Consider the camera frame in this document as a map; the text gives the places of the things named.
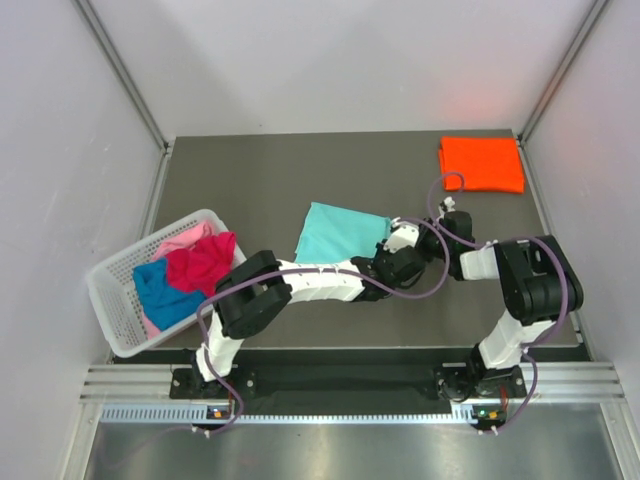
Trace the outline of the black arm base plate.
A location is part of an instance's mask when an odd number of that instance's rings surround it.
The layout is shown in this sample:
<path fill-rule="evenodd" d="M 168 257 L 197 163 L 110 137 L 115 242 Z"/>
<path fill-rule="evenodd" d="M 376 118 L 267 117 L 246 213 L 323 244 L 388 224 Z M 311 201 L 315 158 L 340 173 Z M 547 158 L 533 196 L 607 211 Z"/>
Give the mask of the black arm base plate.
<path fill-rule="evenodd" d="M 213 399 L 233 387 L 248 401 L 276 392 L 411 391 L 438 401 L 522 399 L 527 390 L 519 366 L 483 367 L 468 348 L 247 349 L 220 367 L 211 381 L 206 366 L 173 373 L 173 399 Z"/>

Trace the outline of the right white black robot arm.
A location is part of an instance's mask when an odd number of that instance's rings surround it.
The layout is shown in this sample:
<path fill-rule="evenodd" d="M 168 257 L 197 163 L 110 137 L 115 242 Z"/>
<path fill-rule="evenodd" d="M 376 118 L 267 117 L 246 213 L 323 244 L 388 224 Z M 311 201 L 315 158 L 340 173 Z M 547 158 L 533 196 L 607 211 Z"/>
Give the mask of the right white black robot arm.
<path fill-rule="evenodd" d="M 447 212 L 419 228 L 416 248 L 426 261 L 448 262 L 457 281 L 496 280 L 504 313 L 467 361 L 467 384 L 487 396 L 498 389 L 530 347 L 546 342 L 584 303 L 584 290 L 552 235 L 477 243 L 471 216 Z"/>

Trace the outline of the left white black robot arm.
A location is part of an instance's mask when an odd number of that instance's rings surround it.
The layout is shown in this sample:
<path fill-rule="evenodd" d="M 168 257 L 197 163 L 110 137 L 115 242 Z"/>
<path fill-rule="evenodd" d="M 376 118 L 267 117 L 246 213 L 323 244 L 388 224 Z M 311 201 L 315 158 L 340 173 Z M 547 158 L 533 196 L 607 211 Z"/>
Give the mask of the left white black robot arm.
<path fill-rule="evenodd" d="M 297 264 L 279 260 L 270 250 L 247 259 L 223 277 L 215 295 L 196 312 L 210 307 L 211 321 L 195 353 L 192 384 L 205 396 L 226 387 L 226 376 L 242 343 L 262 331 L 289 305 L 312 301 L 377 302 L 411 288 L 426 261 L 405 246 L 375 256 L 356 256 L 336 264 Z"/>

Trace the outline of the teal t-shirt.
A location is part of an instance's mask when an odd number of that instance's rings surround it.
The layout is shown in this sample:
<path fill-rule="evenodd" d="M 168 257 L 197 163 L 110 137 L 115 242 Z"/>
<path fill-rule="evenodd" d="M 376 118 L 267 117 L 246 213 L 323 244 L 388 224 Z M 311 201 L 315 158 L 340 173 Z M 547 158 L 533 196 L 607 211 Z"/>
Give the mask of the teal t-shirt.
<path fill-rule="evenodd" d="M 391 219 L 312 202 L 295 250 L 296 263 L 329 264 L 373 258 L 390 234 Z"/>

